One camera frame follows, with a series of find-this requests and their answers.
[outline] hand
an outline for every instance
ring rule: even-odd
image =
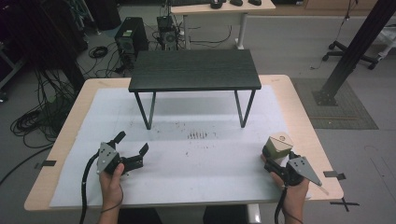
[[[117,223],[120,205],[122,203],[122,188],[120,177],[124,170],[124,165],[120,163],[113,175],[102,172],[99,175],[99,182],[102,189],[102,213],[99,223]]]
[[[261,155],[262,160],[266,162],[266,159]],[[276,184],[280,188],[284,188],[284,182],[279,175],[271,172],[271,177],[274,179]],[[303,221],[303,208],[305,202],[305,196],[308,192],[309,181],[304,178],[297,186],[289,186],[288,193],[286,194],[285,202],[283,203],[283,214],[285,216],[286,224],[302,223]]]

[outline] computer mouse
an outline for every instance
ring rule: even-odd
[[[217,9],[222,7],[222,2],[221,0],[210,0],[210,7]]]
[[[262,5],[262,0],[248,0],[248,2],[251,5],[254,5],[254,6],[261,6]]]
[[[242,2],[242,0],[231,0],[230,4],[234,5],[234,6],[241,7],[242,5],[244,5],[244,2]]]

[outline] dark pants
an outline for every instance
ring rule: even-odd
[[[241,205],[207,206],[204,224],[247,224],[247,207]],[[119,224],[162,224],[155,208],[121,209]]]

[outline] black small table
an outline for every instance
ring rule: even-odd
[[[234,91],[241,127],[260,83],[248,49],[140,51],[129,92],[133,92],[147,129],[151,129],[157,91]],[[251,91],[242,118],[237,91]],[[139,92],[153,92],[149,118]]]

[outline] white sheet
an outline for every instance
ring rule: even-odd
[[[239,91],[245,113],[250,91]],[[152,93],[141,93],[149,114]],[[262,86],[245,128],[233,91],[158,92],[151,130],[127,89],[100,89],[62,170],[51,207],[81,206],[80,185],[89,158],[119,132],[122,157],[148,143],[144,167],[124,175],[123,204],[256,203],[276,201],[279,190],[260,159],[272,133],[288,132],[274,92]],[[102,204],[96,162],[88,176],[88,205]]]

